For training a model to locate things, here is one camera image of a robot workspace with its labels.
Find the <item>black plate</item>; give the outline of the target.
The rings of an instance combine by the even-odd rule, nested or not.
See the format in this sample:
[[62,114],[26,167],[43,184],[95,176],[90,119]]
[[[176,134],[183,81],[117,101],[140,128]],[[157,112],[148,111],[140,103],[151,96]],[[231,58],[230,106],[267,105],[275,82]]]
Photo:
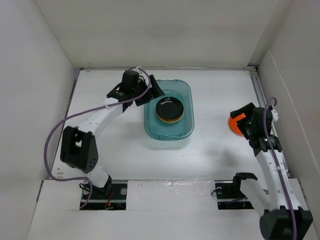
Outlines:
[[157,102],[155,111],[157,115],[174,118],[184,114],[184,105],[178,98],[167,96]]

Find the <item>orange plate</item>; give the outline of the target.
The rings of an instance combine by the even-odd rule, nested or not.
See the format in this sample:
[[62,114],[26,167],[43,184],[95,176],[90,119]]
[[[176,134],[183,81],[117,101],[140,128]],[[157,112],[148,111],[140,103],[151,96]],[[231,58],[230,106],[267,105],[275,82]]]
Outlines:
[[244,119],[245,117],[246,117],[246,115],[244,113],[242,113],[242,114],[238,115],[235,118],[229,117],[229,119],[228,119],[228,126],[229,126],[230,130],[234,134],[236,134],[238,136],[241,136],[241,137],[243,137],[243,134],[240,131],[237,122],[242,120],[242,119]]
[[181,115],[179,115],[179,116],[175,116],[175,117],[164,117],[164,116],[161,116],[161,115],[157,115],[157,117],[159,118],[159,119],[163,119],[163,120],[166,120],[166,121],[175,121],[175,120],[179,120],[179,119],[182,119],[183,118],[183,116],[184,116],[184,114],[181,114]]

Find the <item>green plate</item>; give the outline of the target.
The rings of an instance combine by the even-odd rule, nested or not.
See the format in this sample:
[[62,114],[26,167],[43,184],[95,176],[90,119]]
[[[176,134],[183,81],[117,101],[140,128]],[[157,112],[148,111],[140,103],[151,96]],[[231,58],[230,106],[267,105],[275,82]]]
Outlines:
[[181,119],[167,121],[167,120],[164,120],[164,119],[160,119],[160,121],[165,123],[165,124],[175,124],[175,123],[178,123],[180,120]]

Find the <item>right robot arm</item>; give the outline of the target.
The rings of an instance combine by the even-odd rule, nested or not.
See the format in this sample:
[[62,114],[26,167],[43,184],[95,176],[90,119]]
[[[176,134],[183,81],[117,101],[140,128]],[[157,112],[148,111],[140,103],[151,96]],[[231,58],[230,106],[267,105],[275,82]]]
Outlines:
[[250,102],[230,112],[230,118],[234,120],[241,114],[245,117],[237,120],[236,125],[253,150],[267,190],[253,173],[238,172],[231,191],[249,200],[259,216],[259,229],[265,240],[302,240],[313,223],[313,216],[296,198],[284,166],[282,145],[271,133],[272,123],[279,118],[275,105],[256,107]]

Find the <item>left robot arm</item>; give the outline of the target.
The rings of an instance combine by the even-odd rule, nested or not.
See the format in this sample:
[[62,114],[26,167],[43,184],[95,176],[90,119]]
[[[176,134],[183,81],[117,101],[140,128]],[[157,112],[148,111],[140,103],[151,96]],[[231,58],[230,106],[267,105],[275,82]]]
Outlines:
[[112,178],[98,163],[99,135],[132,104],[141,106],[164,94],[153,75],[143,78],[137,70],[126,70],[121,82],[106,95],[101,109],[94,110],[79,125],[67,126],[63,130],[60,160],[83,172],[95,194],[107,198],[112,191]]

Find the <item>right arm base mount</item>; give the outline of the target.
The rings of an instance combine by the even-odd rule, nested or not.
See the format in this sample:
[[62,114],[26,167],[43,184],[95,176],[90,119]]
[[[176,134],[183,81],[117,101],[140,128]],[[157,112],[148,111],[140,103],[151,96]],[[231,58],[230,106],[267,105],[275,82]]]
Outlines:
[[253,173],[238,172],[232,180],[218,180],[214,183],[214,190],[211,192],[217,199],[219,210],[252,210],[253,206],[248,198],[241,192],[241,183],[247,179],[257,180]]

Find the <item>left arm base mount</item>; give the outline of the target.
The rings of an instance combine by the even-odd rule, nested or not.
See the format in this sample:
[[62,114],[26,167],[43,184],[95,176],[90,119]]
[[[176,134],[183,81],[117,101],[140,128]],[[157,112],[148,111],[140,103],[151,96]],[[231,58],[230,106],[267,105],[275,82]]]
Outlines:
[[80,210],[88,211],[124,211],[127,205],[128,182],[116,180],[112,182],[108,195],[93,190],[87,204]]

